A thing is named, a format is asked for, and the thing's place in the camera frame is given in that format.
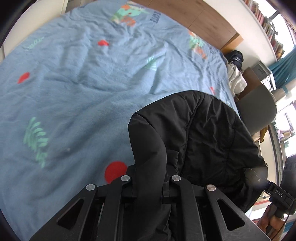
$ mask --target white wall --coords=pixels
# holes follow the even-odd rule
[[[272,142],[270,139],[269,131],[264,136],[264,141],[260,143],[261,156],[268,165],[268,177],[267,179],[271,182],[276,183],[276,166],[275,157]]]
[[[237,50],[243,53],[243,69],[252,67],[259,59],[267,66],[276,61],[263,28],[242,0],[204,1],[220,13],[244,39],[237,46]]]

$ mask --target silver screw head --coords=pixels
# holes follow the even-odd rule
[[[129,181],[130,179],[131,179],[131,178],[130,178],[130,176],[128,176],[128,175],[124,175],[124,176],[121,177],[121,180],[124,181],[124,182],[127,182],[127,181]]]
[[[179,175],[173,175],[172,180],[177,182],[181,180],[181,177]]]
[[[92,190],[94,190],[94,188],[95,188],[95,185],[94,185],[94,184],[88,184],[88,185],[86,186],[86,190],[87,190],[87,191],[92,191]]]
[[[207,185],[207,190],[212,192],[212,191],[216,190],[216,187],[214,185],[210,184],[210,185]]]

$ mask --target wooden headboard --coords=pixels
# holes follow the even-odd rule
[[[168,15],[223,53],[234,50],[243,41],[235,29],[202,0],[133,1]]]

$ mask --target blue bedsheet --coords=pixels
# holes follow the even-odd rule
[[[199,90],[235,111],[220,51],[164,14],[101,0],[31,34],[0,65],[0,208],[29,238],[88,183],[134,163],[132,114]]]

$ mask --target orange print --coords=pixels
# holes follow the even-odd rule
[[[200,54],[200,55],[202,56],[203,59],[206,59],[206,58],[207,58],[205,52],[203,51],[203,49],[202,49],[201,47],[196,46],[196,47],[193,49],[193,51],[194,51],[195,53]]]
[[[136,24],[136,21],[128,16],[124,16],[121,22],[126,23],[127,26],[132,26],[132,27]]]
[[[130,6],[126,4],[126,5],[121,6],[121,8],[123,8],[125,10],[129,10],[130,9]]]
[[[188,32],[189,32],[189,34],[190,34],[191,36],[193,36],[193,37],[195,37],[195,36],[196,36],[196,34],[195,34],[195,33],[193,33],[193,32],[191,32],[190,30],[188,30]]]

